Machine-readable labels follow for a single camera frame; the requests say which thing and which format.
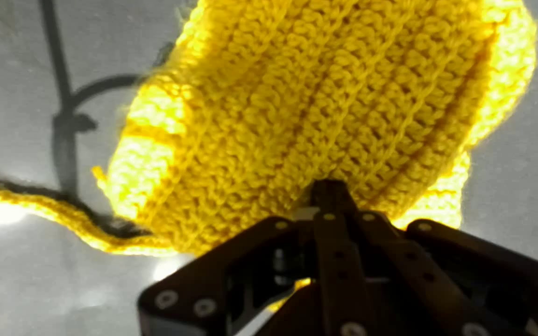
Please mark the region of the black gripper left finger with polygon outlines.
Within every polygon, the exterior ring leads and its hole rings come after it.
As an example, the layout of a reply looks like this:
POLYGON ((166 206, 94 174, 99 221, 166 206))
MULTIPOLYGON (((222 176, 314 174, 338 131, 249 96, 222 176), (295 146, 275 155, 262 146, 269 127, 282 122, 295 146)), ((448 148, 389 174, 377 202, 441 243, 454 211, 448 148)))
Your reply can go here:
POLYGON ((142 336, 235 336, 265 309, 280 309, 254 336, 325 336, 314 279, 325 223, 269 217, 189 262, 138 297, 142 336))

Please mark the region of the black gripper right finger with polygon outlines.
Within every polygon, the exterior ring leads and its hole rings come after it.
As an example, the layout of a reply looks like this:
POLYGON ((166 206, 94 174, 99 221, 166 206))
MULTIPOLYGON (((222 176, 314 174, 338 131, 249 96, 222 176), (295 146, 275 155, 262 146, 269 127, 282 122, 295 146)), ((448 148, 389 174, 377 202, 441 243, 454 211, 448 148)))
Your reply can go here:
POLYGON ((314 183, 310 204, 327 331, 538 336, 536 260, 433 221, 400 232, 342 182, 314 183))

